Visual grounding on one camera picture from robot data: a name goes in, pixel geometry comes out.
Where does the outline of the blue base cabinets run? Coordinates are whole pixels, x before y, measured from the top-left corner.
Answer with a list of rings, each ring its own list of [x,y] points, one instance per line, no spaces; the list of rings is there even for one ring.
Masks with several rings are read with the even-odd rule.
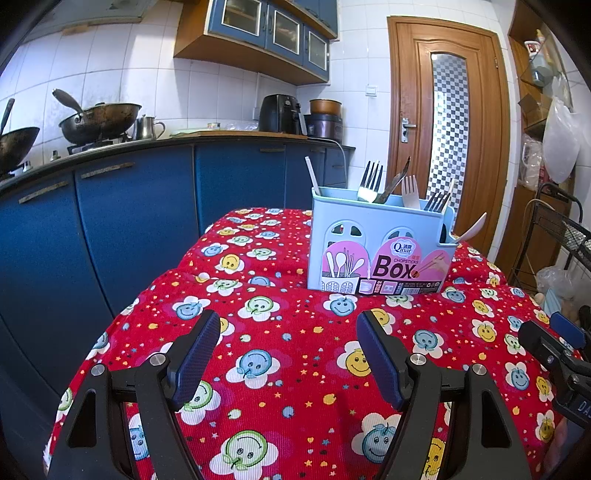
[[[1,432],[29,476],[91,343],[150,281],[239,207],[311,206],[345,186],[353,147],[213,132],[122,143],[1,186]]]

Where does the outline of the wooden shelf unit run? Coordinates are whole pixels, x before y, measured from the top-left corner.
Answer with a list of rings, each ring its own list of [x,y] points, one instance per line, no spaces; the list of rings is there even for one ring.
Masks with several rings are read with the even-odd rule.
[[[511,58],[510,93],[516,145],[510,153],[514,193],[497,264],[512,285],[531,293],[536,290],[535,274],[552,266],[560,246],[539,226],[531,226],[535,198],[561,214],[571,202],[556,194],[540,194],[538,188],[550,180],[542,158],[542,141],[552,102],[552,81],[560,79],[564,64],[541,17],[525,1],[495,1],[495,13],[507,41]]]

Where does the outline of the white plastic bag hanging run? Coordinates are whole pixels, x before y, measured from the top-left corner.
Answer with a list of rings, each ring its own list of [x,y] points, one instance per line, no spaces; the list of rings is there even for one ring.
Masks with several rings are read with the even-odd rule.
[[[543,159],[550,179],[563,183],[580,151],[580,119],[559,97],[552,99],[543,137]]]

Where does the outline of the blue wall cabinet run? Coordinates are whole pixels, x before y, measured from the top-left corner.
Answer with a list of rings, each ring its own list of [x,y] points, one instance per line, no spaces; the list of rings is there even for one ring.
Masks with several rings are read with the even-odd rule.
[[[173,56],[294,85],[327,83],[338,32],[335,1],[191,1],[182,9]]]

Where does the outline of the cream plastic fork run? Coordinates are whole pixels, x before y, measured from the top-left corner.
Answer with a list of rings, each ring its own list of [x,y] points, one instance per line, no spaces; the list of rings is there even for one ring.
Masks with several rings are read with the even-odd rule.
[[[415,175],[406,176],[402,182],[402,199],[405,208],[420,210],[418,182]]]

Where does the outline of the cream plastic spoon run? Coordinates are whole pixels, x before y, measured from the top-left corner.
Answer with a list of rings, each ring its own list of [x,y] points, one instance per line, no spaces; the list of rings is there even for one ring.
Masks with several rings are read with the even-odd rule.
[[[483,213],[481,217],[466,232],[455,239],[455,242],[460,243],[462,241],[468,241],[478,235],[486,223],[487,215],[487,212]]]

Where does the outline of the light blue utensil holder box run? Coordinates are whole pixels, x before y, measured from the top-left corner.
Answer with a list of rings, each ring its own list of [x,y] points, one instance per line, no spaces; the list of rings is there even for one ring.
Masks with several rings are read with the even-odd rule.
[[[359,295],[442,290],[458,247],[455,211],[411,209],[399,195],[384,204],[356,191],[322,187],[312,195],[308,289]]]

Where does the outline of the red smiley flower tablecloth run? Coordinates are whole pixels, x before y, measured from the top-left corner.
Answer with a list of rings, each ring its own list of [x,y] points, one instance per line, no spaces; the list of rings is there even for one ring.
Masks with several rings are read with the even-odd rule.
[[[544,310],[460,244],[440,292],[356,296],[308,289],[311,213],[247,208],[209,226],[179,264],[127,302],[56,411],[61,429],[91,368],[139,366],[204,310],[221,334],[177,422],[208,479],[372,479],[400,422],[356,339],[369,310],[412,353],[450,369],[484,365],[539,477],[566,436],[547,372],[519,343]]]

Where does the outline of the wooden door with glass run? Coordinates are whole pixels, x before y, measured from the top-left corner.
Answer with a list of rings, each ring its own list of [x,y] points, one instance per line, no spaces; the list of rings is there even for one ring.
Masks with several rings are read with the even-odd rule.
[[[457,22],[394,16],[389,172],[404,165],[422,198],[451,193],[450,231],[480,216],[471,245],[492,251],[501,219],[510,146],[508,82],[497,35]]]

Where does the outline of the black wok at left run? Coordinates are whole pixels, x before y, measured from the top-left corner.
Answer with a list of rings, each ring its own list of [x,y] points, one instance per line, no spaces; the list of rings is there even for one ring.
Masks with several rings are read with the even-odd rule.
[[[14,98],[8,100],[1,120],[0,174],[2,180],[13,177],[12,172],[19,167],[28,154],[40,131],[39,127],[31,126],[5,132],[14,103]]]

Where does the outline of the grey steel fork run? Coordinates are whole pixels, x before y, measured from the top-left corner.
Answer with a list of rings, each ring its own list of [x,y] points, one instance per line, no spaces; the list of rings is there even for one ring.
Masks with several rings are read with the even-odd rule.
[[[447,205],[454,191],[455,180],[452,180],[446,189],[437,190],[428,200],[424,211],[441,213]]]

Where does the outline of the white chopstick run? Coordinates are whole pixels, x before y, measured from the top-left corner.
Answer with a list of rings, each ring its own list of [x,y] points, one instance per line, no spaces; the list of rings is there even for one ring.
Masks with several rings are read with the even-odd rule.
[[[307,168],[308,168],[308,175],[310,175],[310,178],[311,178],[312,190],[314,191],[315,196],[321,196],[322,194],[321,194],[320,187],[318,186],[317,175],[315,175],[315,169],[314,169],[314,166],[312,166],[312,164],[311,164],[310,156],[304,156],[304,161],[305,161],[305,165],[307,165]]]

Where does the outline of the steel kettle jug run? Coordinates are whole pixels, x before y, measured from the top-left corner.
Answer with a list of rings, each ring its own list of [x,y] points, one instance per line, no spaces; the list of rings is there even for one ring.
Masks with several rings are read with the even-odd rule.
[[[153,116],[142,115],[135,120],[133,126],[132,139],[139,140],[157,140],[165,132],[166,125],[157,121]]]

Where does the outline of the dark rice cooker pot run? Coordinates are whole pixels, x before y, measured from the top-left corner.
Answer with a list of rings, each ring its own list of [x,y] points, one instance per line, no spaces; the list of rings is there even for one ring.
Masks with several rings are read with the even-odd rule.
[[[332,99],[312,99],[304,116],[308,137],[342,142],[342,103]]]

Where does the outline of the black air fryer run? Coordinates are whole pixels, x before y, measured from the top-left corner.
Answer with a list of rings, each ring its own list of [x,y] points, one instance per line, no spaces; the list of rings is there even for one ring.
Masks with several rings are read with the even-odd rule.
[[[301,135],[301,106],[285,94],[266,95],[259,109],[259,131]]]

